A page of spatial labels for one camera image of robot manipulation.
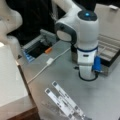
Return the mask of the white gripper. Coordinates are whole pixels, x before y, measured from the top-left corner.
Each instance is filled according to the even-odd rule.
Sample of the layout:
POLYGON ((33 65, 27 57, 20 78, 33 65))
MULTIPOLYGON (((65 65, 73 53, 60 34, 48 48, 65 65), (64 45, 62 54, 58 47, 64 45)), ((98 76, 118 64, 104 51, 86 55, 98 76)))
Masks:
POLYGON ((77 51, 77 63, 79 66, 79 76, 84 81, 93 81, 96 79, 97 75, 92 71, 92 66, 94 65, 94 59, 96 57, 96 52, 82 52, 77 51))

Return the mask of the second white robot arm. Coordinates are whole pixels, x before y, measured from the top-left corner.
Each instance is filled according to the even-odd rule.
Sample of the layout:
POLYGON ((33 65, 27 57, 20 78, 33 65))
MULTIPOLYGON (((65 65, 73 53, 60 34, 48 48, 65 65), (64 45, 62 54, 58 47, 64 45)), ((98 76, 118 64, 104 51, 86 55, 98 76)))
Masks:
POLYGON ((18 42, 10 33, 18 29, 23 23, 19 12, 11 9, 6 0, 0 0, 0 42, 9 45, 15 60, 21 64, 23 62, 23 53, 18 42))

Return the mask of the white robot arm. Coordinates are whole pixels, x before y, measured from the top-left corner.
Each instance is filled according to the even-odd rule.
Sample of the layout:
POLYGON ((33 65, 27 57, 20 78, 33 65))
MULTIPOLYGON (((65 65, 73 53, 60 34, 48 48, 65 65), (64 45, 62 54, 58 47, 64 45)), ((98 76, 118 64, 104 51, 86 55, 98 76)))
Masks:
POLYGON ((98 77, 93 68, 98 51, 97 15, 72 0, 52 1, 65 12, 55 23, 57 37, 76 46, 79 77, 84 81, 94 81, 98 77))

